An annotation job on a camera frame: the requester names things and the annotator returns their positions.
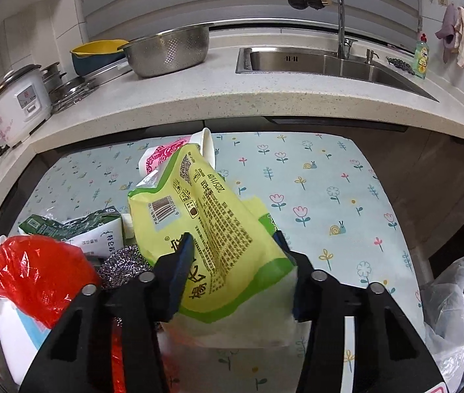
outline faucet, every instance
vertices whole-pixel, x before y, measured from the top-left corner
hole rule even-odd
[[[329,5],[328,0],[288,0],[289,5],[298,10],[304,10],[308,6],[319,10]],[[338,37],[337,37],[337,57],[338,59],[348,59],[352,44],[357,40],[345,38],[345,0],[337,0],[338,3]]]

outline floral tablecloth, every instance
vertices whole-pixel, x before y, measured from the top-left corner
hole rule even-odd
[[[212,134],[216,170],[240,198],[258,196],[291,249],[340,282],[383,283],[424,338],[414,268],[401,228],[379,179],[348,139],[311,133]],[[147,147],[178,137],[154,138],[85,150],[61,158],[42,178],[20,213],[66,220],[114,205],[128,212],[127,193],[141,179],[137,163]],[[162,350],[178,362],[170,380],[181,391],[295,391],[308,325],[290,347],[262,350]],[[351,391],[353,320],[346,320],[343,392]]]

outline rice cooker lid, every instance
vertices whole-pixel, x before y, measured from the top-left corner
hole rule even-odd
[[[19,80],[19,78],[23,77],[29,72],[32,72],[34,69],[39,69],[39,68],[41,68],[41,65],[34,65],[33,63],[31,63],[30,65],[26,65],[22,67],[21,69],[11,70],[10,72],[7,72],[5,76],[3,77],[3,81],[1,81],[0,83],[0,95],[6,89],[8,89],[9,85]]]

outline green dish soap bottle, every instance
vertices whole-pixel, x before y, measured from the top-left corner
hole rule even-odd
[[[414,73],[419,77],[425,79],[427,75],[428,66],[428,44],[427,37],[421,34],[421,38],[417,42],[416,54],[414,55],[414,61],[412,62],[412,69]]]

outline dish towel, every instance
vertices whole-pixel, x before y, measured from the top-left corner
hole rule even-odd
[[[455,24],[454,53],[458,53],[458,65],[464,66],[464,8],[458,7],[459,16]]]
[[[454,4],[447,7],[445,16],[443,16],[443,25],[441,29],[436,32],[436,37],[443,40],[443,62],[448,62],[450,54],[455,48],[455,25],[459,21],[459,10]]]

